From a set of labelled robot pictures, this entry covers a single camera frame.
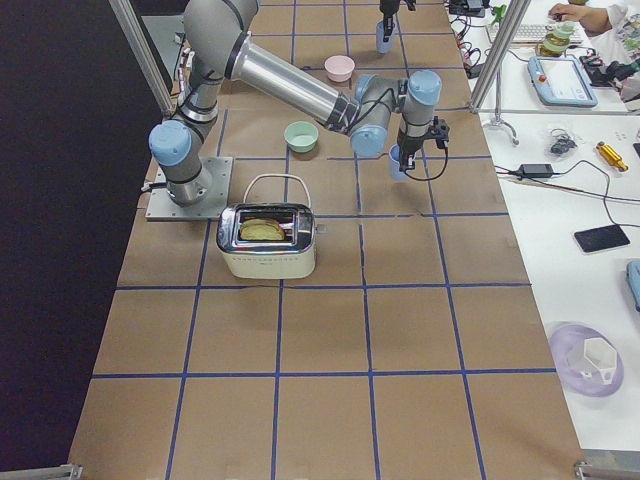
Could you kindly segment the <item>person hand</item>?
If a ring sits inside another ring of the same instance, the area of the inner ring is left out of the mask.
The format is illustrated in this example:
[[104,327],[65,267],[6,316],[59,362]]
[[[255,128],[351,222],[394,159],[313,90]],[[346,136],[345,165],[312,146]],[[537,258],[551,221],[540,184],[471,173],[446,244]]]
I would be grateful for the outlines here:
[[581,21],[587,17],[590,8],[585,5],[557,3],[552,6],[547,16],[554,21]]

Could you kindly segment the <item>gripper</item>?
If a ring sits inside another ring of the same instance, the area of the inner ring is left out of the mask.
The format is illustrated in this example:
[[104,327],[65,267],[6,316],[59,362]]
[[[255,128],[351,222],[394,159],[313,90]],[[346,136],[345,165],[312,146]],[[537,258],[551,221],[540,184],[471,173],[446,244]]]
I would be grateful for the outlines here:
[[399,0],[380,0],[379,10],[383,15],[382,21],[387,29],[391,29],[394,25],[394,16],[399,10]]
[[398,161],[401,171],[413,170],[415,168],[413,158],[424,143],[424,136],[411,136],[408,133],[399,132],[397,135],[397,145],[399,147]]

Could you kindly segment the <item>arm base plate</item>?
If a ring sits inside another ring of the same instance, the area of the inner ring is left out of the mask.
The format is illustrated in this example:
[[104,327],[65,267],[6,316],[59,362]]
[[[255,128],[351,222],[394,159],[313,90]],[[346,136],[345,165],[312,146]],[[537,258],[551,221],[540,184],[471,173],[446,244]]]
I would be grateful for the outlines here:
[[165,175],[161,169],[156,181],[161,183],[153,188],[147,205],[148,221],[202,221],[217,219],[228,203],[232,176],[232,157],[201,158],[202,171],[196,180],[186,185],[177,185],[178,196],[190,201],[179,205],[166,188]]

